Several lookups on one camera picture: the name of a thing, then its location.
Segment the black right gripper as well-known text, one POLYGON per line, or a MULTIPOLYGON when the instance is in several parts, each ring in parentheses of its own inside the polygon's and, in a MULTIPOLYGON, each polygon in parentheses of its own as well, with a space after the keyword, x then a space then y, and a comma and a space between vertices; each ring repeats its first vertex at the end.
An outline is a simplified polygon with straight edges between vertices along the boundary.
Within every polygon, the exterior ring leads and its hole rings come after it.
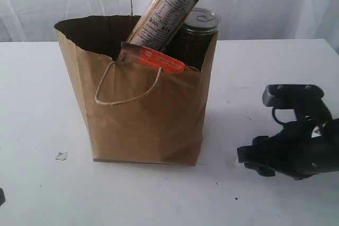
POLYGON ((312 133, 307 128, 305 135, 295 135, 289 127, 272 137, 257 136, 250 146, 237 148, 238 162, 263 177, 282 173, 295 180, 338 171, 338 119, 318 136, 312 133))

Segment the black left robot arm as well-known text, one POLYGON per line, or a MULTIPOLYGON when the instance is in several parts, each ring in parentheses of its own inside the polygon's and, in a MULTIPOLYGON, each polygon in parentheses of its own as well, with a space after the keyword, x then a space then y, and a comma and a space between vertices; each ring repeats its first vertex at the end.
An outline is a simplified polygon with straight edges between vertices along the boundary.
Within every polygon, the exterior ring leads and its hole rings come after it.
POLYGON ((0 206, 6 202, 5 194, 2 188, 0 188, 0 206))

